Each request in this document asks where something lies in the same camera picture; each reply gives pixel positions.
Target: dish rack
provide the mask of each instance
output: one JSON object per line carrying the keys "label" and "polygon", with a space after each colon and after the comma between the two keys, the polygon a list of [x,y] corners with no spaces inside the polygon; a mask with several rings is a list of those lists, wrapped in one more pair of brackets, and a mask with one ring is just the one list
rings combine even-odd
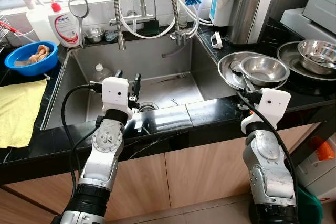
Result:
{"label": "dish rack", "polygon": [[[9,24],[7,18],[4,15],[0,14],[0,21]],[[6,45],[8,45],[8,41],[5,38],[6,34],[9,31],[3,27],[0,26],[0,52],[5,48]]]}

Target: metal plate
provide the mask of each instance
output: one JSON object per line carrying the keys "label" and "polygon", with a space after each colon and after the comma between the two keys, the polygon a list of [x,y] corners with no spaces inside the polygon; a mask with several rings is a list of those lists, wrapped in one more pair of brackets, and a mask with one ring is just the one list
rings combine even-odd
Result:
{"label": "metal plate", "polygon": [[[232,88],[240,90],[245,89],[246,84],[244,78],[241,74],[234,73],[230,67],[231,62],[233,61],[242,61],[244,58],[249,56],[265,56],[262,54],[258,54],[256,52],[234,52],[233,54],[229,54],[224,56],[218,63],[218,72],[220,76],[224,79],[224,81]],[[273,89],[278,89],[282,85],[286,83],[287,80],[283,81],[280,85],[274,87]],[[254,85],[256,90],[260,90],[264,87],[260,87]]]}
{"label": "metal plate", "polygon": [[316,74],[305,69],[300,63],[300,53],[298,51],[299,42],[289,42],[281,45],[277,50],[277,56],[279,60],[285,63],[290,70],[298,73],[307,78],[320,81],[336,81],[336,75],[330,74],[328,76],[323,76]]}

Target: white bottle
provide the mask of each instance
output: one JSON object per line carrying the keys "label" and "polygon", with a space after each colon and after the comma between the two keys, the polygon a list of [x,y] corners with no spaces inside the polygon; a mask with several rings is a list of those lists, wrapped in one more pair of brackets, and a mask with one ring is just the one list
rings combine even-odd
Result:
{"label": "white bottle", "polygon": [[69,9],[64,8],[51,0],[52,14],[49,15],[49,22],[51,28],[59,39],[61,44],[65,47],[75,47],[79,45],[79,31],[75,17],[71,14]]}
{"label": "white bottle", "polygon": [[59,40],[54,35],[48,20],[47,10],[43,5],[36,5],[35,0],[23,0],[26,2],[28,12],[26,14],[29,23],[34,29],[39,40],[46,40],[59,44]]}
{"label": "white bottle", "polygon": [[101,63],[96,65],[96,71],[93,74],[93,80],[102,82],[105,78],[112,76],[112,72],[108,68],[103,68]]}

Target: small metal bowl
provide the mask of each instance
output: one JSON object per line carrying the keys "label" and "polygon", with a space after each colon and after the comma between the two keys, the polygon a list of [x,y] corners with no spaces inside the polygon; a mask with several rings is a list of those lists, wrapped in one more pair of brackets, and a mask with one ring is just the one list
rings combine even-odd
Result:
{"label": "small metal bowl", "polygon": [[105,30],[100,27],[90,28],[84,32],[84,37],[91,43],[99,43],[104,38]]}
{"label": "small metal bowl", "polygon": [[298,44],[300,63],[307,70],[322,75],[336,74],[336,45],[319,40],[304,40]]}
{"label": "small metal bowl", "polygon": [[255,85],[278,84],[289,77],[289,68],[280,60],[269,56],[251,56],[241,61],[241,70]]}

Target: stainless steel sink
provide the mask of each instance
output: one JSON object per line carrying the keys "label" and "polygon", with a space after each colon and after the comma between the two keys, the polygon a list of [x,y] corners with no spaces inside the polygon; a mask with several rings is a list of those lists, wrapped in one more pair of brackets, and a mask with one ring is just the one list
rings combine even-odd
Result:
{"label": "stainless steel sink", "polygon": [[[80,84],[87,84],[102,63],[112,72],[123,70],[123,78],[132,80],[141,73],[138,102],[142,110],[167,108],[233,95],[234,90],[219,76],[217,65],[198,37],[183,48],[171,42],[168,36],[127,42],[126,51],[118,44],[74,49],[67,58],[56,85],[54,103],[46,114],[43,129],[62,126],[60,111],[66,93]],[[80,90],[68,100],[67,124],[95,120],[101,114],[99,94]]]}

